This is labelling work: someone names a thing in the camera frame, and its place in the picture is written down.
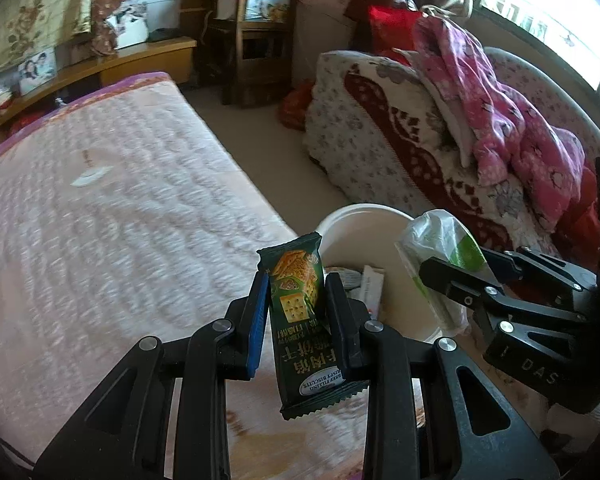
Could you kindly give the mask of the gloved right hand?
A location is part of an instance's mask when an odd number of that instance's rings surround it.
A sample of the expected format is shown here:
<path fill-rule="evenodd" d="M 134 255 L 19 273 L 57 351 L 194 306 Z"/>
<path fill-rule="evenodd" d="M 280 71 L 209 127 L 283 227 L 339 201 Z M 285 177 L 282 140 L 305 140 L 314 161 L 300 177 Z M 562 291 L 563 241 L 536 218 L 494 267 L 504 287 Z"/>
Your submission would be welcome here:
<path fill-rule="evenodd" d="M 546 430 L 558 451 L 583 453 L 600 434 L 600 404 L 588 414 L 577 414 L 554 404 L 546 415 Z"/>

